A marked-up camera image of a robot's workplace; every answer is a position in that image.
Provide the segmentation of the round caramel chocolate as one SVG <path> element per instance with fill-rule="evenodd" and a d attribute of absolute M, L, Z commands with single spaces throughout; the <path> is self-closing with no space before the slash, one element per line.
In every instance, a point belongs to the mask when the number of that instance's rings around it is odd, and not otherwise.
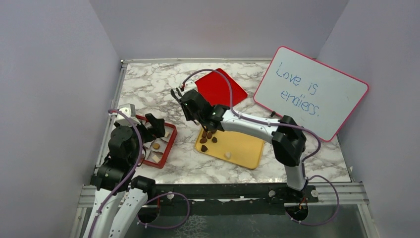
<path fill-rule="evenodd" d="M 160 149 L 160 144 L 159 143 L 153 143 L 152 148 L 155 149 L 155 150 L 159 150 Z"/>

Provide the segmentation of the red box lid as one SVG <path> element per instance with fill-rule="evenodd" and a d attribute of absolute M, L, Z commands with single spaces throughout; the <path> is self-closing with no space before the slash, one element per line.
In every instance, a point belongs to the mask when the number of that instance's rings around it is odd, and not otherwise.
<path fill-rule="evenodd" d="M 235 106 L 248 96 L 246 91 L 221 68 L 195 81 L 198 92 L 212 105 Z"/>

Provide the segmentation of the white chocolate bar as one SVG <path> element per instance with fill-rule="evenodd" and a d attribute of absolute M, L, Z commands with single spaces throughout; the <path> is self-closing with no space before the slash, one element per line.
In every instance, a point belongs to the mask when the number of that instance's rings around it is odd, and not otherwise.
<path fill-rule="evenodd" d="M 152 160 L 153 160 L 155 163 L 159 164 L 159 163 L 160 163 L 160 161 L 161 161 L 161 157 L 159 157 L 159 156 L 157 156 L 157 155 L 153 155 L 153 156 L 152 156 Z"/>

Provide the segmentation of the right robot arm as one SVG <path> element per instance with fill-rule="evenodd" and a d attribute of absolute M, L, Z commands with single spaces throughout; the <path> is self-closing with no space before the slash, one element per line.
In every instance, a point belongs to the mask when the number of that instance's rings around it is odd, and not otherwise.
<path fill-rule="evenodd" d="M 284 165 L 286 171 L 287 198 L 297 202 L 305 196 L 307 182 L 301 156 L 307 139 L 291 117 L 264 119 L 233 113 L 228 106 L 212 106 L 194 89 L 184 94 L 179 89 L 172 89 L 170 94 L 181 106 L 186 120 L 199 123 L 205 131 L 238 132 L 270 143 L 276 160 Z"/>

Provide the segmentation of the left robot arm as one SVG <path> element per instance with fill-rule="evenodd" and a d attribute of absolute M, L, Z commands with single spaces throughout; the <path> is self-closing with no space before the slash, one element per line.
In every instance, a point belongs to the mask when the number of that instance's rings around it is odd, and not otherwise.
<path fill-rule="evenodd" d="M 152 114 L 145 117 L 149 127 L 135 114 L 117 112 L 108 155 L 91 179 L 96 191 L 85 238 L 125 237 L 141 207 L 155 199 L 155 180 L 135 177 L 134 172 L 141 163 L 144 143 L 165 136 L 164 119 Z"/>

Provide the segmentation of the red compartment box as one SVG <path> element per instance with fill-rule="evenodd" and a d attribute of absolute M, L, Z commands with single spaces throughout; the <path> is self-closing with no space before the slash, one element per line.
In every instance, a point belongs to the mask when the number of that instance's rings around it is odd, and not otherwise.
<path fill-rule="evenodd" d="M 146 121 L 145 116 L 140 116 L 140 115 L 136 115 L 138 120 L 141 120 L 142 122 Z M 170 151 L 173 147 L 175 138 L 177 136 L 177 128 L 175 125 L 167 123 L 164 120 L 164 128 L 165 128 L 165 132 L 169 132 L 170 135 L 168 138 L 162 137 L 162 138 L 157 138 L 152 142 L 148 142 L 148 143 L 144 143 L 143 147 L 142 147 L 142 154 L 141 154 L 141 160 L 138 163 L 138 167 L 140 167 L 141 165 L 147 165 L 147 166 L 151 166 L 154 168 L 158 168 L 158 169 L 162 169 L 167 161 L 167 158 L 170 154 Z M 159 143 L 160 144 L 160 149 L 159 150 L 155 150 L 152 148 L 152 144 L 153 143 Z M 157 155 L 159 157 L 161 157 L 161 161 L 159 164 L 155 163 L 152 160 L 152 156 L 153 155 Z"/>

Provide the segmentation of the yellow plastic tray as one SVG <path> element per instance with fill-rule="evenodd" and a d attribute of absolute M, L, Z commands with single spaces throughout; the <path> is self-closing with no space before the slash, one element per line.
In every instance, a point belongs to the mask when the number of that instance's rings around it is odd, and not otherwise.
<path fill-rule="evenodd" d="M 208 147 L 203 153 L 238 166 L 255 169 L 259 166 L 265 141 L 246 134 L 233 131 L 217 131 L 212 134 L 217 138 L 217 143 L 207 139 L 207 133 L 201 129 L 195 142 L 195 149 L 200 152 L 202 145 Z M 231 152 L 231 159 L 224 158 L 224 153 Z"/>

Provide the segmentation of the pink framed whiteboard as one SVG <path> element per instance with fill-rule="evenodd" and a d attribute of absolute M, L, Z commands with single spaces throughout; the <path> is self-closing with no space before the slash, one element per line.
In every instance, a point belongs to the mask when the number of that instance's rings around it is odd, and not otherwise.
<path fill-rule="evenodd" d="M 253 99 L 330 141 L 368 91 L 367 83 L 282 46 Z"/>

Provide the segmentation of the black mounting rail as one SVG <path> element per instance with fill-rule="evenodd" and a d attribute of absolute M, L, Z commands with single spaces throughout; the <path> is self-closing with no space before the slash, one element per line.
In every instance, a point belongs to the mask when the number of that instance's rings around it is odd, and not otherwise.
<path fill-rule="evenodd" d="M 153 196 L 165 195 L 139 211 L 143 222 L 157 216 L 284 215 L 318 202 L 315 186 L 295 191 L 285 183 L 157 184 Z"/>

